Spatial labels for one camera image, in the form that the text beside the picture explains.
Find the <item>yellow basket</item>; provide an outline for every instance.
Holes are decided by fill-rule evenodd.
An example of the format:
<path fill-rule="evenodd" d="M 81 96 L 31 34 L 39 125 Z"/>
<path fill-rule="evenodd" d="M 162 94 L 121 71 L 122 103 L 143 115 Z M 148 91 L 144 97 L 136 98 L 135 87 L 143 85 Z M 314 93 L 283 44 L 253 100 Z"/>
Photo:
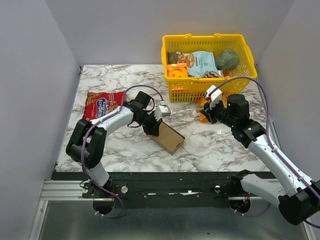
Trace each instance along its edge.
<path fill-rule="evenodd" d="M 231 49 L 239 56 L 238 67 L 230 72 L 227 77 L 198 78 L 198 77 L 168 77 L 167 52 L 192 53 L 196 51 L 213 52 L 216 58 L 223 50 Z M 258 74 L 255 68 L 254 58 L 250 48 L 241 34 L 219 34 L 212 36 L 165 35 L 162 38 L 161 49 L 164 77 L 168 83 L 170 102 L 196 102 L 211 85 L 220 85 L 224 81 L 236 76 L 248 76 L 256 79 Z M 230 94 L 241 93 L 250 80 L 240 78 L 234 80 L 220 89 L 223 92 L 222 99 L 226 102 Z"/>

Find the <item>screw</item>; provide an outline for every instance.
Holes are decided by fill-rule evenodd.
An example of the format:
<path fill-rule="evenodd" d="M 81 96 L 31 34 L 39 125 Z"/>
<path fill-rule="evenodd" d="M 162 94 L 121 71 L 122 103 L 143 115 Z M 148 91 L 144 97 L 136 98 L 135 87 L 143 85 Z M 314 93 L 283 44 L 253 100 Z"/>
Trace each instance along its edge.
<path fill-rule="evenodd" d="M 214 191 L 218 194 L 221 192 L 221 187 L 219 185 L 214 187 Z"/>
<path fill-rule="evenodd" d="M 123 187 L 121 188 L 121 192 L 122 192 L 123 194 L 126 194 L 126 193 L 128 192 L 127 186 L 123 186 Z"/>

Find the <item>red snack bag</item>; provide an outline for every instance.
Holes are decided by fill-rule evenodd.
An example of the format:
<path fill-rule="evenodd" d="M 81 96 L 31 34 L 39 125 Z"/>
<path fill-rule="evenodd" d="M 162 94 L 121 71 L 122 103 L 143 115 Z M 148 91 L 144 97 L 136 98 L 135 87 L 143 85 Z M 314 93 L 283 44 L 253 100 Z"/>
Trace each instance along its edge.
<path fill-rule="evenodd" d="M 85 101 L 83 118 L 89 121 L 112 112 L 121 104 L 124 93 L 124 91 L 111 93 L 89 91 Z"/>

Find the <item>marble surface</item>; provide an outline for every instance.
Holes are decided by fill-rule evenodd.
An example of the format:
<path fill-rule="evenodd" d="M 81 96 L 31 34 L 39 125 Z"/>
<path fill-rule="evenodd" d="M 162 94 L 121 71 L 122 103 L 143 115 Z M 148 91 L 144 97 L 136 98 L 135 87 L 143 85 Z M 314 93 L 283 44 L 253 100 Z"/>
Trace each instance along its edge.
<path fill-rule="evenodd" d="M 197 102 L 171 103 L 162 65 L 86 65 L 83 68 L 73 109 L 58 158 L 58 172 L 80 172 L 81 167 L 66 154 L 74 127 L 84 114 L 87 93 L 124 91 L 137 84 L 151 85 L 163 95 L 171 116 L 163 119 L 185 136 L 183 146 L 170 155 L 143 131 L 142 127 L 116 130 L 105 141 L 102 164 L 110 172 L 207 172 L 268 171 L 249 150 L 237 142 L 230 129 L 221 124 L 201 123 L 193 117 Z M 149 88 L 135 88 L 128 93 L 134 99 L 143 90 L 155 102 L 159 96 Z M 265 110 L 256 85 L 251 82 L 243 91 L 250 104 L 250 116 L 265 126 Z"/>

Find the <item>wooden block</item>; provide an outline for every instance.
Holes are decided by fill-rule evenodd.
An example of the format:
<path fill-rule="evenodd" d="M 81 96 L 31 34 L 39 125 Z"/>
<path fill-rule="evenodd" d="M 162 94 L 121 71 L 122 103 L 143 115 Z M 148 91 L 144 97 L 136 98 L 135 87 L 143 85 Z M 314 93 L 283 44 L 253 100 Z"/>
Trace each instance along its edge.
<path fill-rule="evenodd" d="M 173 155 L 185 141 L 184 136 L 164 122 L 161 122 L 159 126 L 159 136 L 148 136 L 171 155 Z"/>

